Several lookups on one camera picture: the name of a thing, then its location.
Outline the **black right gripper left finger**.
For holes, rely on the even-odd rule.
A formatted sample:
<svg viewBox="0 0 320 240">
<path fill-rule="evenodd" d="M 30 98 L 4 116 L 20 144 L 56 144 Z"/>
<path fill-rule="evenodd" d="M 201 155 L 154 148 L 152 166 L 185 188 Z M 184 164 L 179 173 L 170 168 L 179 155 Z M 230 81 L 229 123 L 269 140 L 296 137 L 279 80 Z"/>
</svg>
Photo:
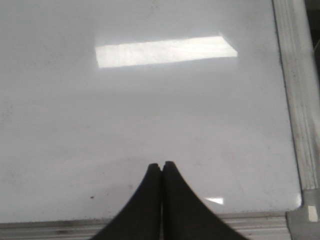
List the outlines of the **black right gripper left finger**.
<svg viewBox="0 0 320 240">
<path fill-rule="evenodd" d="M 152 163 L 123 209 L 93 238 L 95 240 L 158 240 L 162 206 L 162 171 Z"/>
</svg>

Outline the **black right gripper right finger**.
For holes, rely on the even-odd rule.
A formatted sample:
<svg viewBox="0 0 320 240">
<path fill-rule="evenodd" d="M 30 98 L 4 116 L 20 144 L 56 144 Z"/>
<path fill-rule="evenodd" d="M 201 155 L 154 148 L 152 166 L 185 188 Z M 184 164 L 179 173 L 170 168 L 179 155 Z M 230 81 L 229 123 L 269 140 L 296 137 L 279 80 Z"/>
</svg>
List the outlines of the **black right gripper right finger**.
<svg viewBox="0 0 320 240">
<path fill-rule="evenodd" d="M 165 240 L 244 240 L 211 212 L 183 179 L 175 163 L 162 170 Z"/>
</svg>

